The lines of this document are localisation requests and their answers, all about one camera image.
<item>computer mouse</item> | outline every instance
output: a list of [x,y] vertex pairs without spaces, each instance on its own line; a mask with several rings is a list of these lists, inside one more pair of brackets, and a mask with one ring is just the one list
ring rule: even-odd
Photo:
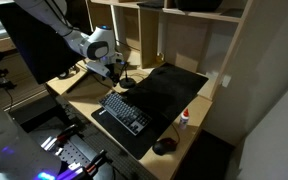
[[168,152],[173,152],[176,150],[177,142],[172,138],[164,138],[157,141],[153,146],[152,149],[155,154],[163,156]]

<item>white wall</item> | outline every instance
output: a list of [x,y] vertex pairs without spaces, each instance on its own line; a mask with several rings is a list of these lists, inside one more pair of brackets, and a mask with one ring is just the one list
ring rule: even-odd
[[237,145],[288,88],[288,1],[259,0],[204,129]]
[[246,137],[239,169],[227,179],[288,179],[288,91]]

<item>black keyboard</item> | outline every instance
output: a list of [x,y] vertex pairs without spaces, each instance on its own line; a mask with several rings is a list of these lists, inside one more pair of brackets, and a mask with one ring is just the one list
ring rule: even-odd
[[127,102],[117,92],[106,95],[100,105],[135,136],[151,121],[151,117]]

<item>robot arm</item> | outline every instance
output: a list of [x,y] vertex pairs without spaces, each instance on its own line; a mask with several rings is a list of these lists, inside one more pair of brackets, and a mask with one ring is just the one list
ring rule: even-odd
[[117,59],[123,60],[123,56],[115,52],[115,37],[112,29],[107,26],[96,27],[93,34],[89,36],[65,20],[64,14],[67,11],[65,0],[14,1],[33,17],[51,26],[66,40],[73,51],[91,60],[100,60],[88,63],[88,69],[111,78],[112,74],[105,65],[116,63]]

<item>wooden shelving unit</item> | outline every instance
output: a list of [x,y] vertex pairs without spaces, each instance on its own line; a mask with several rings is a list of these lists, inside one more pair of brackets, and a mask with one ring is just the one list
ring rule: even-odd
[[[164,61],[173,63],[189,71],[205,75],[209,81],[199,95],[213,100],[222,83],[224,70],[231,59],[240,32],[255,0],[246,3],[223,0],[215,12],[189,12],[178,10],[172,0],[165,0],[164,8],[142,8],[139,1],[124,2],[118,0],[87,0],[90,19],[93,26],[99,22],[92,21],[92,16],[104,17],[101,23],[112,24],[117,41],[123,46],[121,52],[128,61],[142,69],[150,69],[158,64],[157,54],[164,54]],[[216,71],[216,75],[201,73],[200,64],[207,64],[205,56],[209,53],[209,44],[216,36],[213,32],[215,23],[228,23],[235,28],[230,36],[230,43]]]

